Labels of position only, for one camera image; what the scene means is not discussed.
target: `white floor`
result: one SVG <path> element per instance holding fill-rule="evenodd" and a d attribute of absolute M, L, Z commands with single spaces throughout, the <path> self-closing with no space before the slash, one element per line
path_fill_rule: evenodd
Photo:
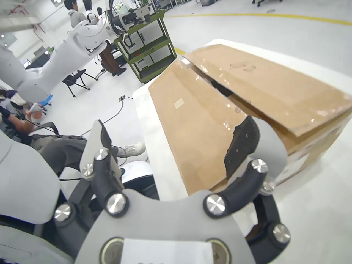
<path fill-rule="evenodd" d="M 352 27 L 304 19 L 261 16 L 192 16 L 196 14 L 266 13 L 296 14 L 352 21 L 352 0 L 284 0 L 265 1 L 260 8 L 251 0 L 219 0 L 209 7 L 190 1 L 166 13 L 165 23 L 176 48 L 191 51 L 215 38 L 255 45 L 314 62 L 337 72 L 352 76 Z M 87 72 L 96 75 L 100 66 L 93 61 Z M 53 105 L 48 107 L 46 121 L 53 121 L 61 134 L 80 135 L 90 129 L 94 120 L 113 116 L 121 107 L 118 98 L 132 97 L 141 84 L 130 68 L 119 77 L 109 73 L 98 82 L 83 76 L 90 91 L 73 86 L 73 98 L 66 85 L 61 83 L 52 92 Z M 114 145 L 122 146 L 143 142 L 133 100 L 123 101 L 121 113 L 106 124 Z M 344 150 L 331 152 L 336 156 Z M 146 160 L 147 154 L 135 159 Z M 317 165 L 300 173 L 279 187 L 282 221 L 292 232 L 293 240 L 285 253 L 275 263 L 350 263 L 352 259 L 352 225 L 346 206 L 341 199 L 351 195 L 352 188 L 336 189 L 343 178 L 348 185 L 349 166 L 340 171 L 323 170 Z M 334 181 L 319 181 L 319 175 L 328 172 Z M 295 213 L 296 221 L 285 222 Z"/>

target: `shelf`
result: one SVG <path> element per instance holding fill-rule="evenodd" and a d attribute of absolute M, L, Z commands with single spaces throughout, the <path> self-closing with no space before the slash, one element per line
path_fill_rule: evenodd
<path fill-rule="evenodd" d="M 166 69 L 176 58 L 171 54 L 140 71 L 141 82 L 149 81 Z"/>
<path fill-rule="evenodd" d="M 140 49 L 131 53 L 128 56 L 128 63 L 136 63 L 142 58 L 152 54 L 154 51 L 168 45 L 170 42 L 171 41 L 166 36 L 159 37 L 158 39 L 155 39 L 154 41 L 144 45 Z"/>

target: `black cable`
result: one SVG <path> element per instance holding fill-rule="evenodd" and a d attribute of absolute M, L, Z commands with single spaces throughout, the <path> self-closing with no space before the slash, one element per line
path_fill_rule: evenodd
<path fill-rule="evenodd" d="M 109 122 L 111 119 L 115 118 L 121 111 L 122 111 L 122 108 L 123 108 L 123 100 L 121 101 L 121 109 L 115 114 L 113 115 L 111 118 L 107 119 L 105 122 L 103 122 L 103 124 Z M 81 136 L 87 134 L 89 131 L 91 130 L 91 128 L 88 130 L 88 131 L 85 131 L 83 134 L 81 134 Z"/>
<path fill-rule="evenodd" d="M 60 179 L 60 181 L 71 181 L 71 180 L 81 180 L 81 178 L 72 178 L 72 179 Z"/>
<path fill-rule="evenodd" d="M 26 121 L 30 122 L 31 124 L 33 124 L 34 126 L 37 126 L 37 127 L 41 128 L 41 129 L 46 129 L 46 130 L 48 130 L 48 131 L 50 131 L 50 132 L 53 132 L 55 135 L 57 135 L 53 130 L 51 130 L 51 129 L 49 129 L 49 128 L 45 128 L 45 127 L 42 127 L 42 126 L 40 126 L 40 125 L 37 125 L 37 124 L 31 122 L 30 120 L 28 120 L 28 119 L 26 119 L 26 118 L 24 118 L 24 119 L 25 119 Z"/>
<path fill-rule="evenodd" d="M 49 128 L 42 127 L 42 126 L 40 126 L 40 125 L 37 125 L 37 124 L 31 122 L 30 120 L 28 120 L 26 117 L 25 117 L 24 119 L 25 119 L 26 121 L 30 122 L 31 124 L 33 124 L 34 126 L 40 127 L 41 129 L 46 129 L 46 130 L 48 130 L 48 131 L 50 131 L 50 132 L 53 132 L 53 133 L 56 135 L 56 133 L 55 133 L 53 130 L 51 130 L 51 129 L 49 129 Z"/>
<path fill-rule="evenodd" d="M 126 150 L 125 149 L 123 149 L 122 147 L 120 147 L 120 146 L 113 146 L 113 145 L 111 145 L 111 147 L 117 147 L 117 148 L 121 148 L 122 150 L 123 150 L 123 152 L 125 153 L 125 155 L 126 155 L 126 157 L 125 157 L 125 161 L 122 163 L 122 164 L 120 164 L 120 165 L 118 165 L 118 167 L 120 167 L 120 166 L 122 166 L 122 165 L 124 165 L 125 163 L 126 163 L 126 161 L 127 161 L 127 152 L 126 152 Z"/>

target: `box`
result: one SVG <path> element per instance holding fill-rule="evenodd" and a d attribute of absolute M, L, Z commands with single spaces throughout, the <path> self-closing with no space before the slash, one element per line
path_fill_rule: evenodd
<path fill-rule="evenodd" d="M 247 115 L 268 122 L 286 148 L 280 184 L 314 163 L 352 113 L 350 95 L 225 45 L 176 59 L 149 92 L 189 195 L 227 184 L 224 157 Z"/>

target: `white label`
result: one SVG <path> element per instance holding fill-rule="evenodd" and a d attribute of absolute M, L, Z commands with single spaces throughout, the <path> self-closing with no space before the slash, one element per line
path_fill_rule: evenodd
<path fill-rule="evenodd" d="M 213 264 L 211 243 L 125 239 L 121 264 Z"/>
<path fill-rule="evenodd" d="M 284 179 L 290 177 L 297 171 L 299 171 L 303 165 L 303 163 L 307 160 L 309 154 L 304 155 L 302 158 L 297 161 L 287 165 L 284 170 L 280 173 L 280 175 L 276 178 L 276 182 L 283 181 Z"/>
<path fill-rule="evenodd" d="M 176 110 L 177 110 L 179 107 L 181 107 L 184 103 L 185 103 L 185 102 L 183 101 L 182 98 L 180 98 L 179 100 L 177 100 L 176 103 L 174 103 Z"/>

